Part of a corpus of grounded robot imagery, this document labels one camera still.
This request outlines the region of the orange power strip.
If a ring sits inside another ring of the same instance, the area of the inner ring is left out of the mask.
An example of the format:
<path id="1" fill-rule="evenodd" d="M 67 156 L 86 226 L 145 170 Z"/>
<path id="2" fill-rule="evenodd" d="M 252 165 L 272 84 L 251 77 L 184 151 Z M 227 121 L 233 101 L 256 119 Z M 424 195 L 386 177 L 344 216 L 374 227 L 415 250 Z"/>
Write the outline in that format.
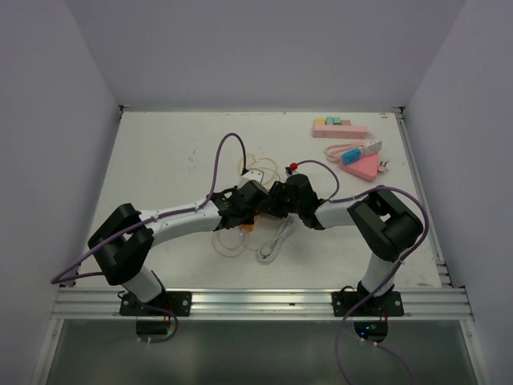
<path id="1" fill-rule="evenodd" d="M 253 218 L 252 223 L 239 225 L 238 228 L 241 232 L 252 233 L 255 230 L 263 228 L 264 226 L 265 226 L 265 215 L 260 213 L 260 214 L 257 214 Z"/>

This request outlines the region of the blue square adapter plug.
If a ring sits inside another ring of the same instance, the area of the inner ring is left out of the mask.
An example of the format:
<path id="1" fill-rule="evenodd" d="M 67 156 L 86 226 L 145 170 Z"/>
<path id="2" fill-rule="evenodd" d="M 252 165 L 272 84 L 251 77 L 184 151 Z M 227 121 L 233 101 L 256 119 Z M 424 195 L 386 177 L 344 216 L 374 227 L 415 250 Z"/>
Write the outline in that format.
<path id="1" fill-rule="evenodd" d="M 360 148 L 352 148 L 341 155 L 341 164 L 349 165 L 358 162 L 362 158 L 362 152 Z"/>

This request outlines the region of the pink triangular power strip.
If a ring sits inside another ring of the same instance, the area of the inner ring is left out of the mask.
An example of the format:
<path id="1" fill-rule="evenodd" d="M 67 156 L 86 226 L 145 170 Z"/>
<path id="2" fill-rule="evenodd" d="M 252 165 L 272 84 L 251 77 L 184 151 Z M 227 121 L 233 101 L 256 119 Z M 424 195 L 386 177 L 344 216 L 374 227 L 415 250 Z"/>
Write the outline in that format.
<path id="1" fill-rule="evenodd" d="M 343 164 L 340 160 L 338 167 L 362 180 L 372 182 L 377 178 L 379 168 L 379 155 L 366 156 L 352 164 Z"/>

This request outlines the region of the white square adapter plug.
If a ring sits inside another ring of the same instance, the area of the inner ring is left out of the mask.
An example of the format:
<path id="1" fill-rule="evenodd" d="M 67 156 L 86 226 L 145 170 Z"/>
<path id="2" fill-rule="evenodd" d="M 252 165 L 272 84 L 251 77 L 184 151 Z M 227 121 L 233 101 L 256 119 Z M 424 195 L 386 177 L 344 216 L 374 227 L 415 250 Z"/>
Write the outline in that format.
<path id="1" fill-rule="evenodd" d="M 377 139 L 368 140 L 362 147 L 363 156 L 378 154 L 382 149 L 382 141 Z"/>

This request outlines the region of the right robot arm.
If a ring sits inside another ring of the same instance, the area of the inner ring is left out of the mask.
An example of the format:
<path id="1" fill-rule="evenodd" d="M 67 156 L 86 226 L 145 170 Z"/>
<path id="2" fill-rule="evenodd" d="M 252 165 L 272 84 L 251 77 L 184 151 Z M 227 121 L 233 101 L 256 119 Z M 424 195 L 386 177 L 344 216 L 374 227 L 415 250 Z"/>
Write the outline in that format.
<path id="1" fill-rule="evenodd" d="M 369 315 L 385 306 L 400 264 L 423 243 L 430 226 L 422 203 L 400 188 L 379 185 L 353 197 L 321 199 L 300 173 L 276 182 L 260 210 L 274 217 L 295 214 L 319 231 L 356 226 L 372 252 L 357 288 L 358 308 Z"/>

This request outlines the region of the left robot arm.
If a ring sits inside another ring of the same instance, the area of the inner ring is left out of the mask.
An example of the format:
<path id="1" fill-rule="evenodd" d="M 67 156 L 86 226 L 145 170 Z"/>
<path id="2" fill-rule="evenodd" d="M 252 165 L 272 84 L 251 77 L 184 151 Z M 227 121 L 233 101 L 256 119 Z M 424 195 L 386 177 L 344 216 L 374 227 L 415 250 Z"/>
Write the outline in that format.
<path id="1" fill-rule="evenodd" d="M 138 211 L 120 205 L 87 242 L 111 286 L 122 286 L 146 313 L 161 313 L 167 296 L 157 276 L 144 266 L 152 247 L 193 233 L 251 225 L 268 196 L 257 181 L 213 193 L 206 201 L 171 209 Z"/>

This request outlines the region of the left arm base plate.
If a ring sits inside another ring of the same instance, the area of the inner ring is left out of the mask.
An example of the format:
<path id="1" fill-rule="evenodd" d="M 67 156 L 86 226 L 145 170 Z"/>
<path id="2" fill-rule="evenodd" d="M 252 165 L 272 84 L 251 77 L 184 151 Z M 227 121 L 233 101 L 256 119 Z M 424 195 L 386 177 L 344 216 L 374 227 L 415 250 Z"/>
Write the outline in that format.
<path id="1" fill-rule="evenodd" d="M 188 317 L 192 306 L 192 293 L 185 290 L 166 290 L 149 303 L 138 303 L 130 292 L 120 291 L 117 296 L 121 300 L 119 314 L 122 316 L 164 316 L 171 312 L 176 317 Z"/>

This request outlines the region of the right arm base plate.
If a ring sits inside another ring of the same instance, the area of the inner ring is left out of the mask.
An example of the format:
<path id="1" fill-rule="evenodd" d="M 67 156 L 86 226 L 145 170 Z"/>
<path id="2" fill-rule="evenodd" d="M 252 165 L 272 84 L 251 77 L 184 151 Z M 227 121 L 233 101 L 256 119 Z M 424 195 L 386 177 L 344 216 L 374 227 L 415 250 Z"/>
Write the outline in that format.
<path id="1" fill-rule="evenodd" d="M 367 292 L 358 287 L 345 286 L 331 293 L 331 305 L 335 317 L 402 317 L 405 311 L 401 294 L 391 288 L 383 295 L 371 297 L 356 309 L 353 308 L 366 297 Z"/>

